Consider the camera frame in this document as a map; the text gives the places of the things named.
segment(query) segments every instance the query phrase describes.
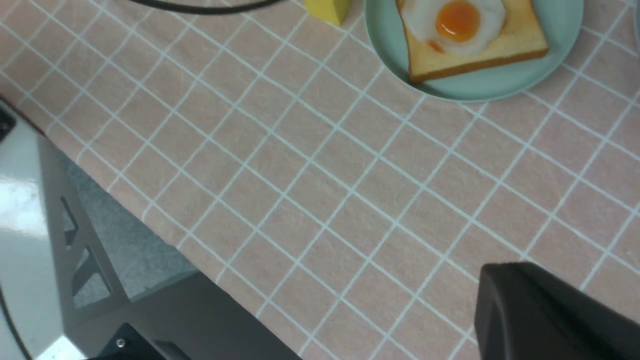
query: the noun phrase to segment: toast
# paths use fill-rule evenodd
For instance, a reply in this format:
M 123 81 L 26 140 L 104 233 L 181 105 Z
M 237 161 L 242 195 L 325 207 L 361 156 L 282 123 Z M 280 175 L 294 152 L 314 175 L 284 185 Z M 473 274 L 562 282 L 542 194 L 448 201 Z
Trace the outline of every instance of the toast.
M 427 43 L 419 42 L 403 20 L 410 81 L 421 83 L 546 56 L 549 47 L 531 1 L 502 0 L 506 16 L 500 34 L 477 54 L 439 53 Z M 404 0 L 396 0 L 396 5 L 401 13 Z

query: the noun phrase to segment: yellow sponge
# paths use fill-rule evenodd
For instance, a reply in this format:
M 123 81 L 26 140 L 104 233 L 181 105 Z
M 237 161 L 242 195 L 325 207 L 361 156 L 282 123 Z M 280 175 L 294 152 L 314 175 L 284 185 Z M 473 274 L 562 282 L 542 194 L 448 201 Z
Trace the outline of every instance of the yellow sponge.
M 342 23 L 350 4 L 350 0 L 305 0 L 309 14 L 336 25 Z

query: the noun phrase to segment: egg white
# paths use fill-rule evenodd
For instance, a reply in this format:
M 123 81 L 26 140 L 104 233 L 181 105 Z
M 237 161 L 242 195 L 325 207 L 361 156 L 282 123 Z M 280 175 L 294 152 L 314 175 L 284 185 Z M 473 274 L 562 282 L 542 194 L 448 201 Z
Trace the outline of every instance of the egg white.
M 502 0 L 467 0 L 480 13 L 480 27 L 473 38 L 465 42 L 454 42 L 438 34 L 436 18 L 444 4 L 453 0 L 405 0 L 401 15 L 405 26 L 418 41 L 435 40 L 446 53 L 475 54 L 482 51 L 498 37 L 506 9 Z

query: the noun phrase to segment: grid pattern tablecloth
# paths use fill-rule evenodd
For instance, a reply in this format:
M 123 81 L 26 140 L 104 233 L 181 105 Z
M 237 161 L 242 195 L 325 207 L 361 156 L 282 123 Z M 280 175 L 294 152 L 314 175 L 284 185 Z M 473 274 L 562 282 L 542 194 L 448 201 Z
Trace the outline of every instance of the grid pattern tablecloth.
M 362 1 L 338 28 L 4 0 L 0 92 L 302 358 L 477 359 L 490 261 L 640 320 L 634 8 L 585 7 L 549 79 L 461 106 L 383 69 Z

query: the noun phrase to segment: plate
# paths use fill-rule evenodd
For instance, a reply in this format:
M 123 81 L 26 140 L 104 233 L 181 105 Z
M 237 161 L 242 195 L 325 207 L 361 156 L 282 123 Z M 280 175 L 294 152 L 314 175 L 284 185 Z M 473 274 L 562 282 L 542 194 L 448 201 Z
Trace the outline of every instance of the plate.
M 578 38 L 583 0 L 533 0 L 533 6 L 549 44 L 544 58 L 414 85 L 409 83 L 406 40 L 396 2 L 366 0 L 365 21 L 373 49 L 398 79 L 439 99 L 480 102 L 509 97 L 539 83 L 560 66 Z

